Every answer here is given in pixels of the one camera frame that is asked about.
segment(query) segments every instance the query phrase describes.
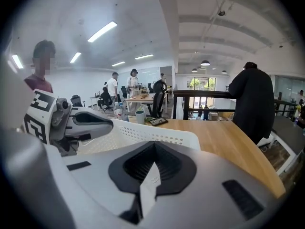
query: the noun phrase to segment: office chair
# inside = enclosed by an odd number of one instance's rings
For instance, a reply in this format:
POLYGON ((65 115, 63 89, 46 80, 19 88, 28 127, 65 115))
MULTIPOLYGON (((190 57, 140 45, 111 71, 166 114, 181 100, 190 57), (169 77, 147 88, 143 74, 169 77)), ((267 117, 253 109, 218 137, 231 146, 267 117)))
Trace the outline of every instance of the office chair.
POLYGON ((152 109, 150 104, 147 104, 149 113, 153 118, 162 117, 163 110, 161 109, 162 109, 162 104, 166 89, 167 89, 166 83, 161 80, 158 80, 153 85, 153 91, 155 92, 155 95, 153 97, 152 109))
POLYGON ((147 87, 149 89, 149 93, 152 94, 153 93, 152 84, 148 83, 147 87))
POLYGON ((112 104, 112 100, 108 92, 103 92, 101 94, 100 100, 97 101, 97 104, 104 112, 106 112, 107 109, 113 110, 113 107, 110 106, 112 104))
POLYGON ((82 107, 81 97, 79 97, 78 95, 73 95, 71 98, 71 102, 73 107, 82 107))
POLYGON ((122 86, 121 87, 121 91, 123 93, 123 98, 127 98, 127 90, 126 90, 126 87, 125 86, 122 86))

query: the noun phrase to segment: man in maroon shirt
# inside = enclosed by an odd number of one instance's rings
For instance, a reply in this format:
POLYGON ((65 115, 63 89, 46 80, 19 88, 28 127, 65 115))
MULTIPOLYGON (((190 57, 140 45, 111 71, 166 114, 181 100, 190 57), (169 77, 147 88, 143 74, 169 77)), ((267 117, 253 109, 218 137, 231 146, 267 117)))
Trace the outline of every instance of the man in maroon shirt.
POLYGON ((51 84, 45 80, 44 76, 46 72, 50 72, 50 64, 54 59, 55 45, 53 42, 43 40, 35 46, 33 53, 35 73, 24 80, 32 90, 39 89, 53 93, 51 84))

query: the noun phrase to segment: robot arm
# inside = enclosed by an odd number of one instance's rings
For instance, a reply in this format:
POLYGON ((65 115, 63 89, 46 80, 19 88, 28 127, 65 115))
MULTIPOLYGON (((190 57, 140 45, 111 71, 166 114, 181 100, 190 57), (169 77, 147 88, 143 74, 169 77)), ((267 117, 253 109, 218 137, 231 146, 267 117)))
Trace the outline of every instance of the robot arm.
POLYGON ((78 141, 108 134, 112 121, 87 107, 72 107, 65 98, 36 89, 24 117, 24 130, 43 143, 56 146, 62 156, 75 155, 78 141))

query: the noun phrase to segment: black coat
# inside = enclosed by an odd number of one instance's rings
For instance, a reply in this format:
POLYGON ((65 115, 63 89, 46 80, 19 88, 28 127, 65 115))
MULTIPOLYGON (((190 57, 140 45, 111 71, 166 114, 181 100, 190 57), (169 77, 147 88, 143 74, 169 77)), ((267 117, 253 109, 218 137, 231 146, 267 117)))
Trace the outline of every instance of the black coat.
POLYGON ((229 93, 237 98, 233 122, 256 144, 268 138, 275 119, 270 76, 258 69, 243 70, 229 85, 229 93))

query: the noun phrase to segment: white mesh basket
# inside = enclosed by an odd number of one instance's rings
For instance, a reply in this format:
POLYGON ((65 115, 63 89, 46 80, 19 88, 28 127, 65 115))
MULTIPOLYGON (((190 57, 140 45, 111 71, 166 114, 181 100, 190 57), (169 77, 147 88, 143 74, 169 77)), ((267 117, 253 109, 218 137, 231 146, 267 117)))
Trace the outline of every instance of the white mesh basket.
POLYGON ((78 153, 98 153, 142 141, 164 141, 200 150, 198 137, 192 132, 140 125, 117 119, 111 120, 113 121, 112 131, 80 146, 78 153))

